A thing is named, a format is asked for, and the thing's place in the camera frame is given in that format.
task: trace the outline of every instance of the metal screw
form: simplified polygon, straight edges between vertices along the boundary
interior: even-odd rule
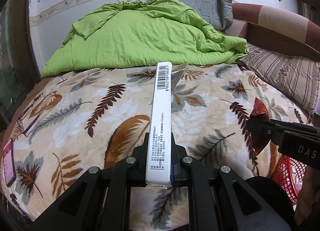
[[[135,157],[128,157],[125,161],[129,164],[132,164],[136,161],[136,159],[135,159]]]
[[[223,173],[229,173],[231,171],[231,169],[230,169],[229,166],[224,165],[224,166],[221,167],[221,171]]]
[[[98,170],[99,170],[99,168],[97,166],[93,166],[93,167],[89,168],[89,173],[95,174],[98,172]]]
[[[189,163],[191,163],[193,161],[192,158],[189,157],[189,156],[184,157],[182,160],[187,164],[189,164]]]

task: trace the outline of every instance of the green comforter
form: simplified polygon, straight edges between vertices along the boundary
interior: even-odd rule
[[[224,36],[177,0],[106,4],[72,25],[42,77],[92,68],[234,63],[247,55],[246,40]]]

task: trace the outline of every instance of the smartphone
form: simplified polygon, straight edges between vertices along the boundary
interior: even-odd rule
[[[13,141],[10,139],[3,147],[4,178],[7,187],[10,187],[16,179],[13,159]]]

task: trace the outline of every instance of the brown pillow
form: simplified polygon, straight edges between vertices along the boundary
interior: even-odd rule
[[[233,19],[232,25],[224,32],[225,35],[237,36],[247,39],[249,23],[246,21]]]
[[[318,101],[319,62],[268,51],[252,44],[248,44],[248,49],[248,56],[237,63],[255,72],[312,114]]]

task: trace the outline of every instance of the gray pillow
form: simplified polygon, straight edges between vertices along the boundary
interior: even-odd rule
[[[220,31],[232,25],[232,0],[179,0],[193,8],[213,27]]]

